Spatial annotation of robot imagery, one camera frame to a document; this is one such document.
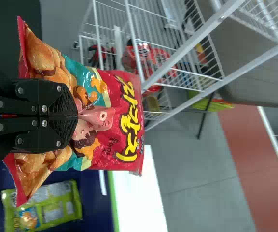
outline wire rack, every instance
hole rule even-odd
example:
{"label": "wire rack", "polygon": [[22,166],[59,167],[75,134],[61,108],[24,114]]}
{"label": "wire rack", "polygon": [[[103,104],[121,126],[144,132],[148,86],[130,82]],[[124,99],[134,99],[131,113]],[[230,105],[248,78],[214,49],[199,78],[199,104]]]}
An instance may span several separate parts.
{"label": "wire rack", "polygon": [[[157,104],[158,109],[151,109],[148,107],[148,98],[154,98]],[[158,120],[165,114],[169,114],[172,110],[171,102],[168,96],[168,92],[166,88],[163,88],[159,93],[153,93],[147,97],[143,98],[143,106],[145,109],[149,109],[144,111],[144,120]]]}
{"label": "wire rack", "polygon": [[[141,62],[144,79],[149,79],[205,22],[195,0],[189,1],[184,22],[181,11],[172,1],[129,0],[136,38],[148,44],[157,57],[151,65]],[[195,49],[176,62],[156,85],[203,91],[223,78],[222,66],[208,36]]]}
{"label": "wire rack", "polygon": [[[216,10],[228,0],[218,2]],[[278,42],[278,0],[247,0],[230,16],[261,35]]]}
{"label": "wire rack", "polygon": [[[210,33],[230,17],[278,42],[278,0],[210,0],[215,14],[206,22],[197,0],[91,0],[79,32],[81,63],[101,69],[120,69],[139,75],[145,104],[146,131],[186,109],[278,54],[278,45],[225,77]],[[123,61],[132,47],[135,67]],[[171,107],[166,88],[198,94]]]}

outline white floor line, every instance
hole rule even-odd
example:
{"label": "white floor line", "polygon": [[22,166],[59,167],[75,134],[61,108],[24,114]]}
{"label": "white floor line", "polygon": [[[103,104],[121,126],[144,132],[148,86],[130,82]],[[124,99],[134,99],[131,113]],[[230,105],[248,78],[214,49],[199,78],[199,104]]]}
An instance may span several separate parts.
{"label": "white floor line", "polygon": [[104,170],[99,170],[98,173],[99,173],[99,183],[100,183],[101,194],[106,196],[107,195],[107,189],[106,189]]}
{"label": "white floor line", "polygon": [[261,118],[262,118],[262,120],[263,120],[263,122],[264,122],[264,126],[265,126],[265,128],[266,128],[266,130],[267,130],[267,132],[268,132],[268,135],[269,135],[270,140],[271,140],[271,142],[272,142],[272,145],[273,145],[273,147],[274,147],[274,149],[275,149],[275,152],[276,152],[276,154],[277,154],[277,156],[278,156],[278,141],[277,141],[277,139],[276,139],[276,137],[275,137],[275,135],[274,135],[274,133],[273,133],[273,130],[272,130],[272,127],[271,127],[271,125],[270,125],[270,123],[269,123],[269,120],[268,120],[267,117],[266,117],[266,114],[265,114],[265,112],[264,112],[263,107],[258,106],[257,108],[258,108],[258,111],[259,111],[259,113],[260,113],[260,116],[261,116]]}

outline gray floor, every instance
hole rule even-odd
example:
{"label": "gray floor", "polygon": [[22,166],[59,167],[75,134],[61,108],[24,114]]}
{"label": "gray floor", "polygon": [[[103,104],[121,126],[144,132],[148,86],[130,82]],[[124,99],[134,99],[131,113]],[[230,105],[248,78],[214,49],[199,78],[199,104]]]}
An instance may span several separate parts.
{"label": "gray floor", "polygon": [[[89,1],[41,0],[43,40],[78,59],[71,49]],[[171,92],[174,104],[186,94]],[[146,133],[152,145],[168,229],[171,232],[254,232],[217,114],[209,114],[202,139],[200,114],[180,113]]]}

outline red floor stripe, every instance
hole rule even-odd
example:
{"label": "red floor stripe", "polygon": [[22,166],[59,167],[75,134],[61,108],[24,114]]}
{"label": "red floor stripe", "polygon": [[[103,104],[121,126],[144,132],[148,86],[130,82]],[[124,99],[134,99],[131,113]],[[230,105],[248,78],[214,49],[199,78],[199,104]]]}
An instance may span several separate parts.
{"label": "red floor stripe", "polygon": [[258,232],[278,232],[278,158],[255,106],[219,113]]}

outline chips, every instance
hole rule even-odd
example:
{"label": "chips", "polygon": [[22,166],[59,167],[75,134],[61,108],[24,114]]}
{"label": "chips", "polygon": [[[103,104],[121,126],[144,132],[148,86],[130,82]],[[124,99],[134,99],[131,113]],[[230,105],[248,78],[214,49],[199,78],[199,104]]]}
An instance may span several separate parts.
{"label": "chips", "polygon": [[71,60],[39,40],[20,17],[18,29],[20,78],[64,83],[74,97],[79,120],[65,149],[6,156],[4,162],[17,188],[17,206],[26,203],[54,170],[89,168],[141,174],[144,119],[139,77]]}

